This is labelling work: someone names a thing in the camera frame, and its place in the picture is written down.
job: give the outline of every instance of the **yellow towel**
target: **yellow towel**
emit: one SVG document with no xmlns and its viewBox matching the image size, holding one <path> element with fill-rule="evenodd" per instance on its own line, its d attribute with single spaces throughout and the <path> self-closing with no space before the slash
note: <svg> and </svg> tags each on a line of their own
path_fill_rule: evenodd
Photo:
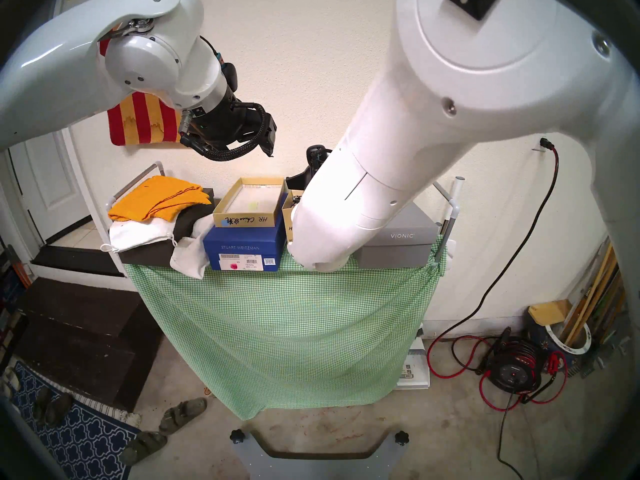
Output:
<svg viewBox="0 0 640 480">
<path fill-rule="evenodd" d="M 171 222 L 181 210 L 195 204 L 211 204 L 200 185 L 156 175 L 115 203 L 109 210 L 109 218 L 117 222 L 144 222 L 157 217 Z"/>
</svg>

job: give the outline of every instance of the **white door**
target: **white door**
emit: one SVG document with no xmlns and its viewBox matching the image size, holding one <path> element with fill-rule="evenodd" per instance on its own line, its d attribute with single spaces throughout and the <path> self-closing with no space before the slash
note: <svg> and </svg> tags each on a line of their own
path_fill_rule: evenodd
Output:
<svg viewBox="0 0 640 480">
<path fill-rule="evenodd" d="M 22 203 L 43 241 L 90 215 L 59 132 L 9 150 Z"/>
</svg>

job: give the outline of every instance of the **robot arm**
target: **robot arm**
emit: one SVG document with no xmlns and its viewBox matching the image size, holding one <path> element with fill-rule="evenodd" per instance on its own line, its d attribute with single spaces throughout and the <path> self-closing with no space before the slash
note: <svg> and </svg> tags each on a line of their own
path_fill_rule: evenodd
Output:
<svg viewBox="0 0 640 480">
<path fill-rule="evenodd" d="M 183 110 L 181 142 L 203 156 L 227 161 L 257 145 L 270 156 L 273 119 L 236 99 L 235 68 L 199 36 L 203 15 L 200 0 L 90 0 L 53 18 L 0 72 L 0 147 L 62 129 L 140 91 Z M 107 39 L 103 57 L 98 43 Z M 235 141 L 246 143 L 229 150 Z"/>
<path fill-rule="evenodd" d="M 336 270 L 476 143 L 561 131 L 589 153 L 626 291 L 638 293 L 639 115 L 634 69 L 555 0 L 500 0 L 482 21 L 449 0 L 396 0 L 386 59 L 294 209 L 289 251 Z"/>
</svg>

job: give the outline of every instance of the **tiled floor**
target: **tiled floor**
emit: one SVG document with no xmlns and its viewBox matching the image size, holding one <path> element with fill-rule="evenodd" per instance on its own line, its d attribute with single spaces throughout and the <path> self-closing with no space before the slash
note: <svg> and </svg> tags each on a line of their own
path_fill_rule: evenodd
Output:
<svg viewBox="0 0 640 480">
<path fill-rule="evenodd" d="M 51 245 L 66 248 L 100 249 L 100 246 L 103 245 L 103 240 L 98 231 L 95 230 L 94 222 L 90 221 L 69 232 Z"/>
</svg>

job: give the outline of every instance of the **blue patterned rug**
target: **blue patterned rug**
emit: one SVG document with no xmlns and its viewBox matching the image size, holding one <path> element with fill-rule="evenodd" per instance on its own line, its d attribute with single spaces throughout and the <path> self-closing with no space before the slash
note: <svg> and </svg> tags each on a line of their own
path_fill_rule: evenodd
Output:
<svg viewBox="0 0 640 480">
<path fill-rule="evenodd" d="M 131 468 L 123 466 L 118 456 L 139 429 L 77 401 L 73 402 L 60 426 L 39 426 L 32 416 L 38 391 L 41 387 L 49 387 L 52 400 L 60 395 L 60 391 L 31 372 L 21 361 L 16 363 L 14 371 L 22 388 L 14 395 L 13 403 L 70 480 L 126 480 L 129 477 Z"/>
</svg>

